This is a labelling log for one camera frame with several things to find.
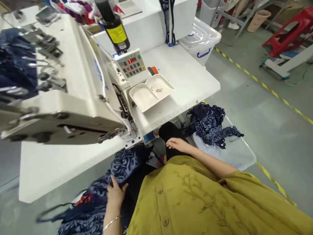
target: black cylinder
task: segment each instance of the black cylinder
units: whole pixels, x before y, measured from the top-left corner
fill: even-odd
[[[103,24],[115,51],[119,55],[126,53],[130,47],[130,42],[120,16],[112,11],[108,0],[95,0],[95,3],[103,18],[100,23]]]

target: small white dish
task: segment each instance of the small white dish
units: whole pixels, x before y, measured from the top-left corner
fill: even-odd
[[[156,103],[170,95],[175,88],[162,75],[155,74],[145,83],[133,87],[129,95],[140,111],[145,112]]]

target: embroidered vine pattern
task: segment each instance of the embroidered vine pattern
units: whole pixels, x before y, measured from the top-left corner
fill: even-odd
[[[236,234],[235,231],[232,229],[232,227],[230,226],[230,224],[227,222],[226,220],[226,214],[225,214],[225,209],[223,207],[219,208],[219,206],[216,203],[216,196],[211,195],[210,193],[208,193],[207,191],[205,191],[202,187],[202,183],[198,180],[198,178],[196,176],[193,177],[193,180],[195,181],[195,183],[191,184],[191,177],[190,177],[190,173],[188,175],[185,176],[181,176],[179,175],[178,172],[174,172],[177,174],[177,176],[179,178],[182,179],[183,186],[186,186],[188,188],[188,190],[185,190],[185,192],[187,194],[189,194],[192,198],[192,200],[196,200],[199,199],[204,203],[204,206],[202,207],[202,209],[199,211],[199,213],[203,213],[205,210],[210,209],[215,216],[218,218],[218,225],[220,225],[221,227],[227,227],[230,231],[231,234]],[[201,193],[197,193],[195,192],[192,187],[197,188]],[[253,234],[256,235],[257,234],[257,229],[254,225],[251,225],[250,227],[252,227],[252,230],[246,226],[246,224],[243,222],[243,220],[240,217],[240,214],[237,210],[237,208],[235,207],[235,205],[231,206],[228,199],[223,195],[222,191],[219,190],[218,191],[219,195],[223,198],[223,205],[227,208],[230,208],[234,211],[235,215],[237,216],[238,220],[236,222],[237,226],[241,229],[246,230],[249,234]],[[209,197],[211,199],[211,201],[207,201],[205,199],[205,197]]]

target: woman's left hand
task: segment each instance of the woman's left hand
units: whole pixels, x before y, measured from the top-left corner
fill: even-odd
[[[125,184],[123,188],[121,189],[113,175],[111,175],[111,179],[112,179],[113,187],[110,184],[107,185],[107,190],[108,190],[107,206],[110,206],[114,209],[121,209],[121,206],[125,197],[125,192],[128,187],[128,183]]]

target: yellow label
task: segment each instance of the yellow label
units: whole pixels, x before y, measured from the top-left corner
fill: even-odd
[[[114,43],[122,43],[127,39],[124,28],[121,24],[114,29],[107,29],[107,32]]]

